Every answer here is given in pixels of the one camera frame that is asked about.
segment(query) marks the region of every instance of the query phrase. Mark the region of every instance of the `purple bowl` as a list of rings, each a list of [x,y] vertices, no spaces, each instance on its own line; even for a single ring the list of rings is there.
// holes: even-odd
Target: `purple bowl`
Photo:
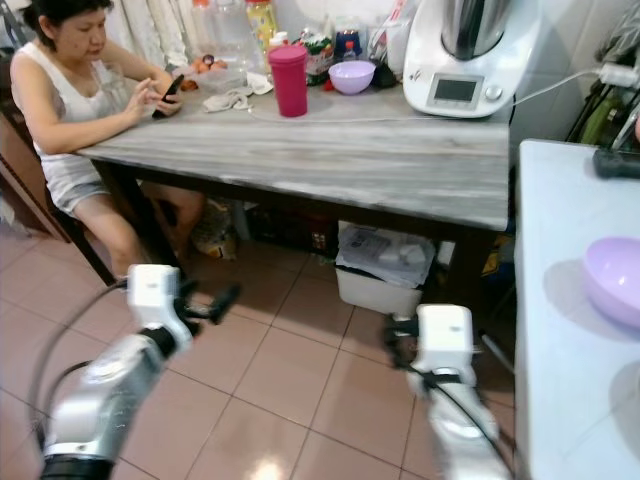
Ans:
[[[603,238],[584,258],[585,287],[606,316],[640,328],[640,240]]]
[[[376,66],[360,60],[336,63],[329,69],[331,83],[340,93],[355,95],[369,86]]]

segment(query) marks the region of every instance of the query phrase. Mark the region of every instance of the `pink cup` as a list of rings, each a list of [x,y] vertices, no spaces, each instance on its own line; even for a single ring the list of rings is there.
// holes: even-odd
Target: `pink cup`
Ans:
[[[280,115],[299,117],[307,113],[307,49],[285,45],[269,52],[269,65]]]

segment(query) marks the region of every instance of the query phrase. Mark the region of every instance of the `table leg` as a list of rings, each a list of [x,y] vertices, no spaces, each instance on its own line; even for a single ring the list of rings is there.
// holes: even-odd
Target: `table leg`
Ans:
[[[129,169],[122,165],[96,160],[93,160],[93,165],[111,192],[118,209],[138,232],[152,260],[164,265],[180,267],[180,262],[156,220],[151,201],[143,195],[136,178]]]
[[[496,237],[496,232],[471,230],[462,239],[456,240],[443,301],[463,305],[474,313],[486,306],[481,276]]]

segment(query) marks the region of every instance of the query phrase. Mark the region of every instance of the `woman's hand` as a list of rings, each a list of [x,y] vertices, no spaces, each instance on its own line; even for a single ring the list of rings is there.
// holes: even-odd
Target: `woman's hand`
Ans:
[[[182,108],[182,101],[180,100],[180,95],[167,95],[167,101],[163,102],[162,97],[160,101],[156,105],[156,108],[164,113],[167,117],[171,115],[175,115]]]
[[[162,100],[162,95],[154,89],[157,83],[158,82],[147,78],[136,85],[131,100],[129,100],[129,105],[127,105],[127,108],[122,112],[129,127],[137,125],[140,120],[142,120],[142,117],[144,117],[146,113],[146,105]]]

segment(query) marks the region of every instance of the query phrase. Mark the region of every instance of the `cup lid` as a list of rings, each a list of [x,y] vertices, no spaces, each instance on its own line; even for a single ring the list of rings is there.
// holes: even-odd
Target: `cup lid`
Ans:
[[[271,65],[288,65],[304,61],[307,56],[307,49],[302,45],[284,45],[269,52],[269,63]]]

